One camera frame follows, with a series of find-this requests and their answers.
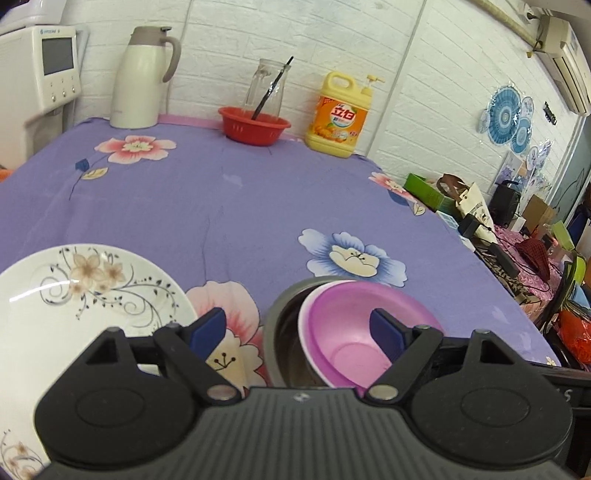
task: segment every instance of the air conditioner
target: air conditioner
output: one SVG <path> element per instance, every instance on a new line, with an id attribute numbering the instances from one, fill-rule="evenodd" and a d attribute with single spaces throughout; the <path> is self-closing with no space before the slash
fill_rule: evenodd
<path id="1" fill-rule="evenodd" d="M 540 19 L 537 54 L 558 85 L 569 108 L 581 116 L 591 113 L 591 72 L 570 23 L 544 15 Z"/>

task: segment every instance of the white thermos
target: white thermos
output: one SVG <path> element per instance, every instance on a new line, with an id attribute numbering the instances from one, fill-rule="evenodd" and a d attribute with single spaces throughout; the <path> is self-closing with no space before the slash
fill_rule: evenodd
<path id="1" fill-rule="evenodd" d="M 158 122 L 163 86 L 174 75 L 181 56 L 180 42 L 168 37 L 171 27 L 136 27 L 115 78 L 111 103 L 111 125 L 117 128 L 146 128 Z M 173 45 L 166 68 L 165 43 Z"/>

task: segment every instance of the handbag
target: handbag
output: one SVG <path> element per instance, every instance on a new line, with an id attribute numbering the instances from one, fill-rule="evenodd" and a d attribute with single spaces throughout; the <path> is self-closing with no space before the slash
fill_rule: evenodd
<path id="1" fill-rule="evenodd" d="M 582 364 L 591 364 L 590 311 L 567 300 L 558 314 L 557 333 L 570 353 Z"/>
<path id="2" fill-rule="evenodd" d="M 498 243 L 495 224 L 476 183 L 468 186 L 460 177 L 446 173 L 437 181 L 437 188 L 442 194 L 456 201 L 457 209 L 462 216 L 471 214 L 482 224 L 476 229 L 475 235 L 478 238 L 491 244 Z"/>

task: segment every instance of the red basket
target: red basket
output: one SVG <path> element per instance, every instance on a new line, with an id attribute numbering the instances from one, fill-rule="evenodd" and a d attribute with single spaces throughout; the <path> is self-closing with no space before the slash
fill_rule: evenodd
<path id="1" fill-rule="evenodd" d="M 283 130 L 291 127 L 287 120 L 265 113 L 252 120 L 252 112 L 235 106 L 222 107 L 218 112 L 223 118 L 223 132 L 228 138 L 257 147 L 273 145 Z"/>

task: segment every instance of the stainless steel bowl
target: stainless steel bowl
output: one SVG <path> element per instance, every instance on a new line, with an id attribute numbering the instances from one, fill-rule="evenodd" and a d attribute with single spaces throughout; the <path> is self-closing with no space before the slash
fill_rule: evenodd
<path id="1" fill-rule="evenodd" d="M 315 277 L 284 291 L 269 309 L 263 329 L 263 354 L 273 387 L 325 387 L 306 360 L 298 334 L 298 314 L 304 299 L 316 288 L 346 277 Z"/>

